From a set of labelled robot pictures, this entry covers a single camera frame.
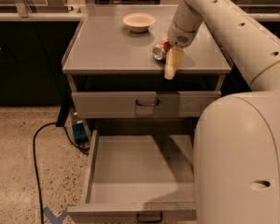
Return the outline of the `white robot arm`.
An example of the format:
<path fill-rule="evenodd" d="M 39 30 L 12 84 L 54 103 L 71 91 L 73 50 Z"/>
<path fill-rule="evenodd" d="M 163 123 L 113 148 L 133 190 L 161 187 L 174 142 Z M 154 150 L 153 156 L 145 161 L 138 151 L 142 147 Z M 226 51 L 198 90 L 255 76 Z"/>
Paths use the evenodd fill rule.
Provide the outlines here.
<path fill-rule="evenodd" d="M 280 39 L 231 0 L 182 0 L 172 45 L 204 21 L 249 85 L 215 100 L 194 134 L 198 224 L 280 224 Z"/>

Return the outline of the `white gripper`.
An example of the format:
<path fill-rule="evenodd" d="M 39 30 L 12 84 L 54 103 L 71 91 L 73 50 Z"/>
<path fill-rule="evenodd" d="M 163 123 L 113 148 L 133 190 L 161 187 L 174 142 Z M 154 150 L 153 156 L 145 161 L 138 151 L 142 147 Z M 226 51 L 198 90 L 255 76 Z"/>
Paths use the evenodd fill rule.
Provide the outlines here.
<path fill-rule="evenodd" d="M 192 43 L 193 34 L 193 28 L 190 25 L 181 26 L 171 21 L 167 38 L 173 47 L 169 49 L 166 56 L 166 64 L 164 66 L 164 77 L 166 79 L 171 80 L 175 77 L 176 69 L 184 57 L 184 50 L 182 48 L 188 47 Z"/>

